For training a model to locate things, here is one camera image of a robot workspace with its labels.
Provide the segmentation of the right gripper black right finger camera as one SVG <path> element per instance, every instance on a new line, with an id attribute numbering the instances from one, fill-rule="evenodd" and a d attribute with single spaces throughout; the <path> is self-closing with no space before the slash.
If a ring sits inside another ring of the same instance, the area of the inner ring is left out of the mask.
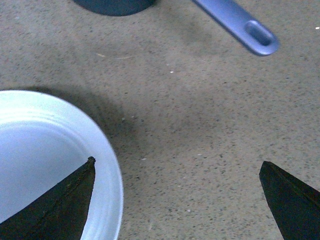
<path id="1" fill-rule="evenodd" d="M 259 180 L 270 211 L 285 240 L 320 238 L 320 192 L 270 161 Z"/>

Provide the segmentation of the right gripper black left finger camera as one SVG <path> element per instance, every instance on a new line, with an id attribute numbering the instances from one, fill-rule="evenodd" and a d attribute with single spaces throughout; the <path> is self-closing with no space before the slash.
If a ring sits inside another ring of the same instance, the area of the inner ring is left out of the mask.
<path id="1" fill-rule="evenodd" d="M 2 240 L 79 240 L 88 218 L 95 158 L 0 224 Z"/>

